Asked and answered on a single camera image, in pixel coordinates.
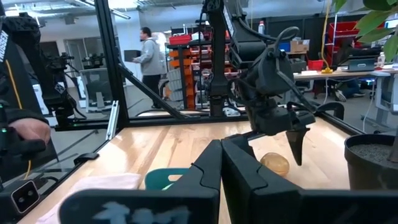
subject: potted plant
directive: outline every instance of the potted plant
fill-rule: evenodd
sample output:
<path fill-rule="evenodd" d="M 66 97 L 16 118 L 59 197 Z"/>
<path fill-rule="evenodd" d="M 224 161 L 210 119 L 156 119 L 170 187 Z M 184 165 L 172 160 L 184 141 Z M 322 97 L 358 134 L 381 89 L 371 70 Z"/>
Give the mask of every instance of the potted plant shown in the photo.
<path fill-rule="evenodd" d="M 333 0 L 338 12 L 347 1 Z M 373 42 L 393 34 L 384 44 L 386 61 L 397 55 L 398 29 L 377 28 L 398 12 L 398 0 L 363 0 L 369 11 L 357 23 L 360 42 Z M 363 134 L 345 141 L 349 184 L 353 190 L 398 189 L 398 130 L 396 136 Z"/>

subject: office chair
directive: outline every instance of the office chair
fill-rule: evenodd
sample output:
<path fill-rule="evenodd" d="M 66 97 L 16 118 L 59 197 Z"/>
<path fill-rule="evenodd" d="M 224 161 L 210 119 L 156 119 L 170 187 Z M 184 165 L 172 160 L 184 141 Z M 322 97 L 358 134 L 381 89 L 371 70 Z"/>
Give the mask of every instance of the office chair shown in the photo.
<path fill-rule="evenodd" d="M 372 72 L 371 75 L 376 76 L 374 100 L 377 112 L 375 119 L 367 117 L 365 122 L 374 126 L 378 133 L 393 131 L 396 127 L 388 125 L 387 118 L 389 113 L 398 115 L 398 74 Z"/>
<path fill-rule="evenodd" d="M 86 113 L 102 113 L 112 108 L 112 92 L 106 68 L 79 71 L 86 95 Z"/>

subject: person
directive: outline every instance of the person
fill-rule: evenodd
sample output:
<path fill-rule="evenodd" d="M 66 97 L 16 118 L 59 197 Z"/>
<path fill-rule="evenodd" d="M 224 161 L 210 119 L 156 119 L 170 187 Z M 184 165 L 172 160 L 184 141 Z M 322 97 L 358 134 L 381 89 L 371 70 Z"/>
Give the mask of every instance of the person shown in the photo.
<path fill-rule="evenodd" d="M 152 38 L 152 32 L 148 27 L 141 29 L 140 40 L 143 42 L 141 56 L 132 61 L 141 65 L 143 84 L 159 96 L 160 78 L 165 73 L 164 66 L 161 63 L 159 45 Z M 160 109 L 160 106 L 153 101 L 152 108 Z"/>
<path fill-rule="evenodd" d="M 41 139 L 46 144 L 50 141 L 49 122 L 41 115 L 29 110 L 6 108 L 8 126 L 13 127 L 25 140 Z"/>
<path fill-rule="evenodd" d="M 340 49 L 336 55 L 336 64 L 337 66 L 346 62 L 350 56 L 361 54 L 361 49 L 354 48 L 355 42 L 354 39 L 346 38 L 343 39 L 340 45 Z M 357 78 L 352 78 L 349 80 L 341 80 L 342 83 L 345 83 L 345 88 L 343 90 L 337 89 L 335 91 L 335 96 L 339 101 L 345 102 L 348 98 L 352 97 L 362 97 L 365 93 L 362 93 L 359 88 L 359 81 Z"/>

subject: cardboard box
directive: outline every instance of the cardboard box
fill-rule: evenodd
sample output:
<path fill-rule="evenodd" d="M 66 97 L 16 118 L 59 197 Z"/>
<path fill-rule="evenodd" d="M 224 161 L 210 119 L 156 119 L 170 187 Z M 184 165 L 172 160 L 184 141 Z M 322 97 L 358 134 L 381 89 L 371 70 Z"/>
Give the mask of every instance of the cardboard box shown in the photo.
<path fill-rule="evenodd" d="M 290 52 L 307 52 L 310 50 L 310 40 L 290 41 Z"/>

